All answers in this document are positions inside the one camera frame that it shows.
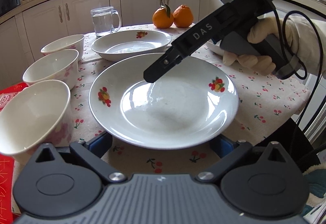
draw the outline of glass mug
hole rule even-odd
[[[118,28],[113,27],[113,14],[116,14],[119,18]],[[96,38],[100,38],[112,32],[117,32],[121,28],[120,15],[116,10],[113,10],[113,7],[92,9],[91,16],[93,19]]]

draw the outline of orange fruit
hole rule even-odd
[[[166,8],[159,8],[152,18],[153,24],[159,29],[170,28],[173,24],[173,15],[170,13],[170,17],[167,15]]]
[[[189,7],[181,5],[173,13],[174,24],[178,28],[188,28],[194,21],[194,16]]]

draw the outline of plate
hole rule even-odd
[[[150,149],[182,149],[222,133],[238,109],[231,79],[216,66],[187,57],[147,83],[143,72],[161,55],[122,60],[95,79],[89,105],[96,121],[115,137]]]
[[[128,30],[108,34],[95,40],[92,50],[109,61],[121,61],[135,55],[163,52],[172,37],[161,31]]]
[[[222,50],[220,48],[220,43],[221,43],[221,41],[217,42],[216,44],[213,44],[213,41],[209,40],[208,42],[205,43],[205,45],[212,52],[214,52],[214,53],[216,53],[216,54],[218,54],[220,56],[223,56],[224,50]]]

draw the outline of gray gripper base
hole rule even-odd
[[[211,184],[188,174],[135,174],[126,183],[107,187],[91,208],[62,220],[22,215],[17,224],[307,224],[301,217],[258,220],[247,217],[220,197]]]

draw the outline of cherry print tablecloth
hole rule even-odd
[[[155,29],[152,24],[123,27],[121,30]],[[186,29],[171,27],[163,30],[175,39]],[[73,141],[89,140],[103,131],[93,118],[88,105],[89,89],[95,78],[113,62],[102,59],[91,50],[95,33],[85,37],[84,55],[79,63],[79,76],[71,91],[71,106],[75,129]],[[238,63],[224,66],[222,58],[203,46],[194,57],[206,60],[224,71],[234,82],[239,94],[239,110],[233,123],[223,133],[231,140],[245,139],[257,144],[278,129],[307,101],[310,92],[295,78],[279,80],[274,76],[263,77],[241,67]],[[124,174],[131,173],[191,173],[196,174],[215,163],[219,157],[208,143],[183,150],[157,151],[136,147],[116,138],[103,159]],[[21,170],[15,163],[14,180]],[[12,200],[14,212],[19,212]]]

